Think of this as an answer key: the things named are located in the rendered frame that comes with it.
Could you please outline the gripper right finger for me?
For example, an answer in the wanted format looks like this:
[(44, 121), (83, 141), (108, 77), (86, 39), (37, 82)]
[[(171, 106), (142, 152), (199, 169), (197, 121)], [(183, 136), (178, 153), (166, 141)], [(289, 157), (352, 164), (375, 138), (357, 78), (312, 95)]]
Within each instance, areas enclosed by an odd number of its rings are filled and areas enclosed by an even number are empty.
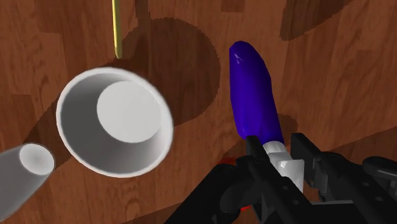
[(291, 156), (304, 160), (304, 180), (320, 199), (314, 208), (328, 224), (397, 224), (396, 161), (372, 156), (355, 164), (302, 133), (291, 135)]

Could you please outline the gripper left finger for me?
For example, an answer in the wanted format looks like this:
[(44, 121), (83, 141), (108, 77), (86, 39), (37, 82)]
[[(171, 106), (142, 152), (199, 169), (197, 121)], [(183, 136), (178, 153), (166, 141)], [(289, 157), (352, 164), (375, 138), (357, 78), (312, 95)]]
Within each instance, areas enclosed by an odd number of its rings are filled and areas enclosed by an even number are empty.
[(242, 207), (259, 205), (261, 224), (314, 224), (312, 204), (271, 164), (256, 136), (235, 165), (218, 164), (164, 224), (232, 224)]

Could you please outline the blue and white handled tool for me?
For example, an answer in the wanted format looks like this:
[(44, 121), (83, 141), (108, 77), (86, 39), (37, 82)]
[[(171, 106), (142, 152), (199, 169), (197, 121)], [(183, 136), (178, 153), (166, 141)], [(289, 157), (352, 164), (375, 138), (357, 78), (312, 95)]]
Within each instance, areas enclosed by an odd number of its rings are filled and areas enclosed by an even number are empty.
[(247, 154), (268, 160), (281, 176), (303, 190), (304, 161), (294, 160), (284, 138), (264, 60), (255, 48), (237, 41), (229, 48), (230, 98), (237, 132)]

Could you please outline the white cup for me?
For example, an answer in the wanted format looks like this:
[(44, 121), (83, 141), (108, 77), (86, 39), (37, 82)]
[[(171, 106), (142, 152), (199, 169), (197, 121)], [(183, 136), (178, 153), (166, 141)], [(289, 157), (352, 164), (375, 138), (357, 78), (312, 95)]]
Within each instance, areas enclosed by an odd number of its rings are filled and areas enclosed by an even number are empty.
[(167, 156), (174, 133), (162, 94), (144, 78), (115, 67), (73, 78), (59, 96), (56, 121), (77, 161), (115, 178), (153, 170)]

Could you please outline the thin yellow stick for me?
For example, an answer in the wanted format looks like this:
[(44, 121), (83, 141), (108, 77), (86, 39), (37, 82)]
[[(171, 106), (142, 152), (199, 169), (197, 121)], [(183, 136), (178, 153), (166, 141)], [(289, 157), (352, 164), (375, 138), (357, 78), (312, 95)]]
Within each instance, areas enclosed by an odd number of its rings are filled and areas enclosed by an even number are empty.
[(113, 37), (115, 46), (115, 55), (117, 59), (122, 58), (122, 39), (120, 28), (120, 1), (112, 1), (112, 16), (113, 16)]

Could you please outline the grey cylinder cup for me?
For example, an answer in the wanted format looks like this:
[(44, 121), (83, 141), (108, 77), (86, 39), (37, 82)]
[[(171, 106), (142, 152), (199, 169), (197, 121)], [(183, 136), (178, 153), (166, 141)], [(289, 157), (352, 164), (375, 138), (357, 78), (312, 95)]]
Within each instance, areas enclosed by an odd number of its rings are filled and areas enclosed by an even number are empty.
[(15, 213), (55, 169), (44, 146), (25, 143), (0, 153), (0, 222)]

